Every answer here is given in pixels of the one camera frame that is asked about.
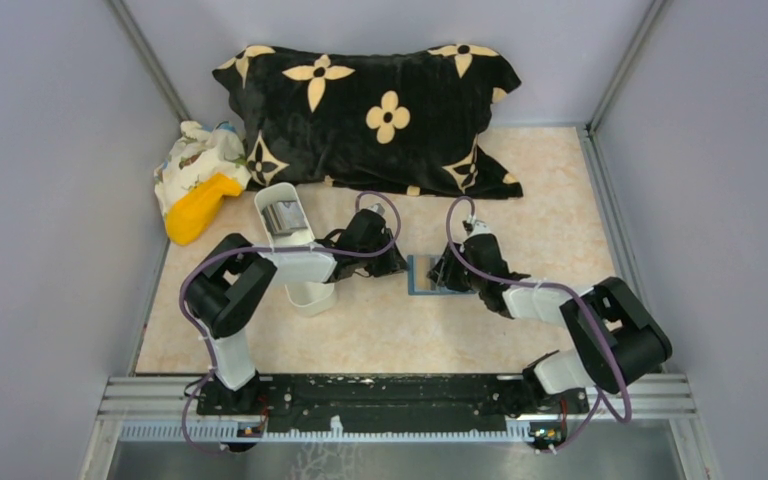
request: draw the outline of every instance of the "white wall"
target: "white wall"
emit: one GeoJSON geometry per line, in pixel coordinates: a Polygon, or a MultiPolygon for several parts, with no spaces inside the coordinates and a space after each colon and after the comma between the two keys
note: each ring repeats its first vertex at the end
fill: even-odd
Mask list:
{"type": "Polygon", "coordinates": [[[250,43],[407,53],[454,41],[497,49],[523,80],[498,124],[585,122],[650,0],[128,0],[195,119],[234,120],[210,72],[250,43]]]}
{"type": "Polygon", "coordinates": [[[768,2],[675,2],[599,138],[725,478],[768,478],[768,2]]]}
{"type": "Polygon", "coordinates": [[[78,475],[163,246],[174,140],[101,0],[0,0],[0,479],[78,475]]]}

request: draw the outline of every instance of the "black pillow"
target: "black pillow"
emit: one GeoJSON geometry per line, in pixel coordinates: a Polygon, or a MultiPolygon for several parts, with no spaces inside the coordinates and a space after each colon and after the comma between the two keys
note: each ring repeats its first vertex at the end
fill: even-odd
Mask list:
{"type": "Polygon", "coordinates": [[[254,189],[326,182],[408,195],[521,197],[478,147],[490,105],[520,85],[495,51],[323,55],[251,45],[213,71],[246,127],[254,189]]]}

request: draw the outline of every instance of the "white container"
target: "white container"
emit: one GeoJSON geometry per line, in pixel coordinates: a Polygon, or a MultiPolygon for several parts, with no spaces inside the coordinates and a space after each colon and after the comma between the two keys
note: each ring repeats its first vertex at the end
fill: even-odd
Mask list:
{"type": "MultiPolygon", "coordinates": [[[[316,237],[313,235],[313,230],[310,228],[307,214],[304,213],[304,207],[302,206],[301,200],[299,200],[299,194],[296,192],[296,187],[289,183],[278,183],[257,192],[254,196],[254,205],[255,208],[257,208],[260,222],[263,224],[263,230],[266,232],[270,245],[275,247],[290,247],[307,245],[316,240],[316,237]],[[269,229],[266,228],[266,220],[264,220],[262,213],[263,209],[276,202],[293,200],[299,202],[299,207],[301,208],[307,228],[297,230],[291,235],[273,238],[269,233],[269,229]]],[[[322,313],[337,303],[337,291],[334,289],[333,283],[296,282],[287,284],[285,288],[287,289],[287,296],[290,298],[290,303],[296,307],[296,311],[298,311],[300,315],[305,317],[312,317],[318,313],[322,313]]]]}

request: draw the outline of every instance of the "purple cable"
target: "purple cable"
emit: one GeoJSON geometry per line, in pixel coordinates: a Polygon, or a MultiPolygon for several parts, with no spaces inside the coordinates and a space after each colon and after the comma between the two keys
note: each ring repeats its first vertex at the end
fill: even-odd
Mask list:
{"type": "Polygon", "coordinates": [[[190,405],[193,402],[193,398],[195,398],[199,391],[201,391],[202,387],[204,387],[207,382],[210,381],[211,378],[213,378],[213,375],[216,371],[216,352],[213,350],[213,345],[210,343],[210,339],[208,338],[208,332],[204,328],[202,328],[201,324],[196,320],[196,318],[189,312],[187,309],[187,303],[184,299],[184,295],[186,294],[187,290],[189,290],[190,285],[193,283],[193,280],[201,272],[204,271],[207,267],[213,265],[214,263],[220,262],[222,260],[225,260],[228,257],[233,257],[236,255],[241,255],[244,253],[252,253],[252,252],[259,252],[259,253],[272,253],[272,252],[278,252],[278,253],[288,253],[288,252],[322,252],[322,253],[331,253],[331,254],[337,254],[337,255],[346,255],[349,257],[357,257],[357,258],[373,258],[377,257],[387,250],[393,248],[393,246],[396,244],[396,240],[399,238],[399,234],[402,231],[402,218],[399,216],[399,211],[396,209],[396,206],[393,204],[393,202],[385,197],[384,195],[378,193],[378,192],[372,192],[372,191],[363,191],[360,192],[357,197],[355,198],[355,211],[357,212],[360,210],[360,199],[363,198],[366,195],[374,195],[382,200],[384,200],[387,205],[390,206],[390,209],[393,211],[393,215],[396,217],[396,231],[393,233],[393,238],[390,239],[390,243],[385,245],[383,248],[376,250],[374,252],[370,253],[360,253],[360,252],[350,252],[347,250],[338,250],[336,248],[326,248],[326,247],[313,247],[311,248],[309,245],[303,245],[298,247],[241,247],[241,248],[234,248],[225,252],[222,252],[218,255],[215,255],[213,257],[208,258],[204,262],[201,263],[198,267],[195,268],[189,275],[187,275],[187,278],[184,279],[184,282],[181,284],[181,290],[178,293],[178,308],[181,309],[181,313],[184,314],[184,318],[189,320],[189,322],[196,327],[196,330],[199,331],[202,338],[204,338],[204,344],[207,346],[207,353],[210,356],[210,369],[208,373],[196,384],[195,388],[193,389],[192,393],[190,394],[187,401],[184,403],[184,411],[181,414],[181,432],[184,435],[184,440],[189,444],[191,447],[195,448],[196,450],[206,454],[206,455],[216,455],[216,452],[212,452],[209,450],[204,450],[200,448],[198,445],[195,444],[195,442],[192,441],[190,438],[189,432],[187,432],[187,411],[190,408],[190,405]]]}
{"type": "MultiPolygon", "coordinates": [[[[461,253],[455,247],[455,241],[452,238],[452,214],[455,211],[455,207],[462,201],[469,202],[470,215],[471,216],[475,215],[475,202],[470,197],[466,197],[466,196],[458,197],[449,206],[449,211],[446,213],[446,239],[449,244],[449,249],[455,255],[455,258],[457,258],[458,261],[461,262],[463,266],[466,267],[466,269],[469,270],[470,272],[478,275],[479,277],[490,280],[492,282],[503,283],[506,285],[514,285],[518,287],[536,288],[538,286],[536,282],[510,280],[507,278],[501,278],[495,275],[490,275],[488,273],[482,272],[481,270],[475,268],[473,265],[467,262],[465,258],[463,258],[461,253]]],[[[608,341],[605,339],[605,336],[602,335],[602,331],[599,329],[599,324],[597,323],[596,318],[594,318],[593,313],[590,311],[590,308],[587,306],[587,304],[584,303],[584,300],[581,299],[581,297],[575,292],[575,290],[561,283],[544,282],[540,284],[540,288],[551,288],[553,290],[560,290],[568,294],[569,296],[572,297],[573,301],[575,301],[576,305],[578,305],[578,308],[580,308],[581,311],[584,313],[584,318],[587,321],[587,324],[590,327],[590,330],[594,333],[594,336],[596,337],[596,343],[599,345],[599,350],[601,350],[602,355],[607,360],[608,367],[610,367],[611,373],[613,373],[614,379],[616,380],[617,385],[619,385],[620,394],[622,395],[622,399],[623,399],[623,407],[625,409],[625,415],[621,417],[617,412],[617,410],[614,408],[614,406],[611,405],[611,402],[608,401],[608,397],[605,395],[602,389],[600,389],[599,387],[596,387],[596,391],[597,391],[596,403],[593,404],[593,408],[590,409],[590,412],[587,414],[587,417],[584,419],[581,425],[579,425],[576,431],[573,432],[572,435],[570,435],[570,437],[567,439],[566,442],[564,442],[558,448],[555,449],[556,451],[559,451],[564,446],[568,445],[572,440],[575,440],[575,438],[578,437],[579,432],[581,432],[584,429],[584,427],[586,427],[587,424],[590,423],[590,420],[593,418],[593,415],[596,413],[596,409],[599,406],[600,402],[605,403],[605,407],[608,409],[608,411],[611,412],[611,415],[613,415],[618,422],[620,423],[630,422],[631,421],[631,398],[629,397],[628,387],[626,386],[625,379],[622,376],[622,371],[620,370],[620,367],[617,364],[617,360],[614,357],[613,352],[611,352],[611,347],[610,345],[608,345],[608,341]]],[[[543,452],[554,453],[551,450],[543,450],[543,452]]]]}

